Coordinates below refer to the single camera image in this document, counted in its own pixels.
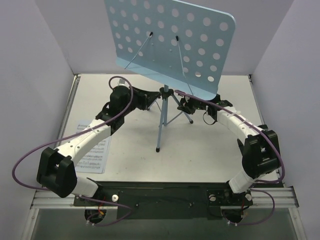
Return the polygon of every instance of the perforated panel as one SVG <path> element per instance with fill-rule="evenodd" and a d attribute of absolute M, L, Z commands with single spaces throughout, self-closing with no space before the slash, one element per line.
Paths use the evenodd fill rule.
<path fill-rule="evenodd" d="M 105 0 L 105 5 L 119 66 L 125 68 L 153 32 L 128 69 L 187 93 L 189 83 L 203 99 L 216 96 L 235 31 L 230 14 L 177 0 Z"/>

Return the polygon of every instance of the gray floor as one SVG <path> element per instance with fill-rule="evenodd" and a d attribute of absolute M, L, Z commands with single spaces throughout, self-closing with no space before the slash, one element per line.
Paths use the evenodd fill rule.
<path fill-rule="evenodd" d="M 270 209 L 248 210 L 246 222 L 267 216 Z M 115 211 L 109 211 L 113 220 Z M 108 227 L 86 226 L 84 210 L 40 210 L 32 240 L 296 240 L 287 209 L 259 225 L 229 226 L 224 219 L 124 220 Z"/>

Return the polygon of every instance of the white table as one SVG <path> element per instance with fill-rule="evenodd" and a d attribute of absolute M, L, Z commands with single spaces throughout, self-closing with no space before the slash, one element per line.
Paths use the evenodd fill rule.
<path fill-rule="evenodd" d="M 66 124 L 64 136 L 74 134 L 80 120 L 91 121 L 109 101 L 111 74 L 82 74 Z M 122 75 L 134 87 L 158 91 L 163 85 L 140 75 Z M 248 77 L 223 76 L 218 93 L 229 100 L 255 125 L 261 124 Z M 177 104 L 169 99 L 168 121 L 178 114 Z M 105 173 L 77 173 L 96 181 L 130 182 L 208 182 L 224 183 L 241 168 L 242 155 L 237 138 L 223 125 L 206 125 L 203 111 L 184 115 L 162 128 L 161 149 L 156 153 L 160 111 L 136 109 L 125 117 L 124 125 L 112 136 Z M 276 172 L 265 180 L 276 180 Z"/>

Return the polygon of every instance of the white wall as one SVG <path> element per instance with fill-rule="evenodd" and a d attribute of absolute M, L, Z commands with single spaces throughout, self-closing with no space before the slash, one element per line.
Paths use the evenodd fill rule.
<path fill-rule="evenodd" d="M 253 74 L 308 239 L 320 236 L 320 1 L 295 0 Z"/>
<path fill-rule="evenodd" d="M 21 238 L 34 190 L 11 169 L 24 153 L 57 137 L 73 81 L 60 47 L 34 0 L 0 1 L 0 238 Z M 18 178 L 35 185 L 40 153 Z"/>
<path fill-rule="evenodd" d="M 124 72 L 115 64 L 116 49 L 104 0 L 35 1 L 74 73 Z M 247 75 L 255 70 L 293 0 L 186 2 L 228 12 L 235 17 L 237 28 L 224 74 Z"/>

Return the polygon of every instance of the sheet music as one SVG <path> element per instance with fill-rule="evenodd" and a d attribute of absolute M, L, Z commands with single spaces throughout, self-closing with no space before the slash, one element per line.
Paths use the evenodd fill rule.
<path fill-rule="evenodd" d="M 81 120 L 78 122 L 76 132 L 83 131 L 91 121 Z M 99 142 L 89 151 L 76 165 L 78 173 L 103 174 L 106 169 L 111 136 Z"/>

